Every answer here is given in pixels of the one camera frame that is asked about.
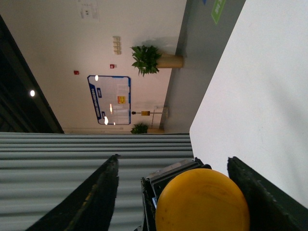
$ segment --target white wall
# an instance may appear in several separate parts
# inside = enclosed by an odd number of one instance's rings
[[[131,77],[132,111],[163,105],[171,69],[138,76],[130,47],[145,43],[175,53],[186,0],[97,0],[99,22],[82,21],[75,0],[0,3],[0,14],[65,132],[117,133],[140,121],[151,123],[151,116],[135,115],[130,126],[99,125],[87,76]],[[121,37],[122,55],[113,54],[112,36]],[[159,122],[156,115],[154,124]]]
[[[308,207],[308,2],[247,0],[190,129],[195,156],[237,156]]]

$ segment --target dark ceiling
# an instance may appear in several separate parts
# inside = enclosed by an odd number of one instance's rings
[[[30,97],[34,89],[36,95]],[[0,131],[63,133],[0,16]]]

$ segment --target green sign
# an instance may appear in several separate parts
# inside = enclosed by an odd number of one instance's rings
[[[223,9],[223,6],[225,5],[226,0],[215,0],[214,7],[212,10],[212,18],[214,19],[214,22],[217,24]]]

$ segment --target bulletin board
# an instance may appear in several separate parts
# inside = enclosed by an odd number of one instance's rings
[[[99,124],[130,124],[130,78],[88,76],[94,110]]]

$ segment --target floor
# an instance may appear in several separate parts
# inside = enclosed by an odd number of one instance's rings
[[[211,16],[214,2],[187,1],[176,51],[185,63],[172,70],[165,101],[169,116],[161,121],[165,133],[189,132],[245,0],[225,1],[217,24]]]

